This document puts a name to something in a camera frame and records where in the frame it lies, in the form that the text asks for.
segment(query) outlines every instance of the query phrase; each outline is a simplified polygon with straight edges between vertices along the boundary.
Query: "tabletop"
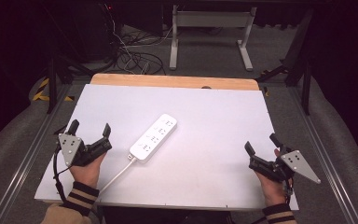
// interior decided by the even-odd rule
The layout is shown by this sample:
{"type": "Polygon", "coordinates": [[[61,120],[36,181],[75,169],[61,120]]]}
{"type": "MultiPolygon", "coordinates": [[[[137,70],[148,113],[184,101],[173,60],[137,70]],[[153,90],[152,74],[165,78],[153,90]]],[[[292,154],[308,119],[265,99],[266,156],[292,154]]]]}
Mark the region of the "tabletop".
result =
{"type": "MultiPolygon", "coordinates": [[[[129,148],[161,114],[178,121],[153,157],[145,164],[135,162],[96,203],[229,211],[264,208],[260,182],[248,168],[244,144],[250,141],[257,156],[274,161],[275,146],[269,141],[274,130],[256,84],[251,90],[230,90],[229,82],[240,83],[233,86],[248,83],[236,78],[96,75],[85,86],[69,123],[80,122],[76,136],[85,144],[100,139],[106,123],[112,128],[109,140],[113,148],[103,160],[98,189],[130,162],[129,148]],[[218,81],[225,90],[217,89],[218,81]],[[145,86],[164,82],[170,87],[145,86]],[[212,89],[200,89],[205,85],[212,89]]],[[[64,168],[59,154],[58,170],[64,168]]],[[[52,176],[50,163],[36,192],[37,200],[60,200],[52,176]]],[[[69,193],[70,173],[62,173],[60,179],[69,193]]],[[[291,208],[298,209],[295,195],[291,208]]]]}

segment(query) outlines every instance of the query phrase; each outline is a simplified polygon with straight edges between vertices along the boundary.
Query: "power cord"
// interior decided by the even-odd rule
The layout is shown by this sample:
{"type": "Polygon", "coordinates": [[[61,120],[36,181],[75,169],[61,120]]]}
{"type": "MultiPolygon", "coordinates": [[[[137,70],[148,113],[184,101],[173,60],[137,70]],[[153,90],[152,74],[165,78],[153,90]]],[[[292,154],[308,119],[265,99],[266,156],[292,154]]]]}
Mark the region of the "power cord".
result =
{"type": "Polygon", "coordinates": [[[113,177],[113,178],[109,181],[109,183],[107,183],[107,184],[105,185],[105,187],[103,187],[103,188],[100,190],[100,195],[102,195],[103,192],[104,192],[115,180],[117,180],[118,177],[121,176],[134,162],[136,162],[136,157],[131,157],[131,160],[130,160],[129,164],[128,164],[126,167],[124,167],[124,169],[122,169],[122,170],[120,171],[120,173],[118,173],[115,177],[113,177]]]}

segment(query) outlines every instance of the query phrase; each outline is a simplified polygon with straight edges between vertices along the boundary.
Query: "power strip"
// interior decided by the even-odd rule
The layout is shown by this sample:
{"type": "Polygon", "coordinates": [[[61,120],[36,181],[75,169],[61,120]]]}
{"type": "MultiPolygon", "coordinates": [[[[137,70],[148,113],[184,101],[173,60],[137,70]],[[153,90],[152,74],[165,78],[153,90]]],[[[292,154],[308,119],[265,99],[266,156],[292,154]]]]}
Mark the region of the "power strip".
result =
{"type": "Polygon", "coordinates": [[[141,163],[147,163],[161,145],[176,129],[177,120],[163,114],[130,148],[129,159],[134,157],[141,163]]]}

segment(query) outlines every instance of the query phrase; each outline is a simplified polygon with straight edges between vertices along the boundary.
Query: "sleeve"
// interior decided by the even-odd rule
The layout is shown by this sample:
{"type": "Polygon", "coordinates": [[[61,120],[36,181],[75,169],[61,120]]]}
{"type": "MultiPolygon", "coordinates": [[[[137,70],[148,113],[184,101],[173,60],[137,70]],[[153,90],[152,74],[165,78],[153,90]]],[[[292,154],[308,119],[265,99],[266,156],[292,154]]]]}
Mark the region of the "sleeve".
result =
{"type": "Polygon", "coordinates": [[[90,224],[88,217],[99,192],[87,185],[74,182],[72,191],[62,205],[53,204],[48,208],[42,224],[90,224]]]}
{"type": "Polygon", "coordinates": [[[263,213],[269,224],[285,223],[297,224],[295,216],[290,209],[289,204],[280,203],[263,209],[263,213]]]}

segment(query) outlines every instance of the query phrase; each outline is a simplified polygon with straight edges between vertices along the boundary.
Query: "black cable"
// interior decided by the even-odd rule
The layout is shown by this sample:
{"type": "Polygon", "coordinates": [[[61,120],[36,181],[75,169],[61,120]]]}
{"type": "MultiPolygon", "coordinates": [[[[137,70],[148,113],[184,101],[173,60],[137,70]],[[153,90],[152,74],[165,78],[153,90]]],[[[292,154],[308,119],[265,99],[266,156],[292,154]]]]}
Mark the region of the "black cable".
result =
{"type": "Polygon", "coordinates": [[[56,147],[56,149],[54,151],[53,172],[54,172],[54,179],[56,180],[57,191],[60,194],[61,200],[63,202],[66,202],[65,194],[63,193],[63,186],[62,186],[62,183],[61,183],[61,181],[59,179],[59,174],[57,172],[57,156],[58,156],[58,153],[60,152],[60,150],[61,150],[61,146],[60,146],[60,144],[57,144],[57,147],[56,147]]]}

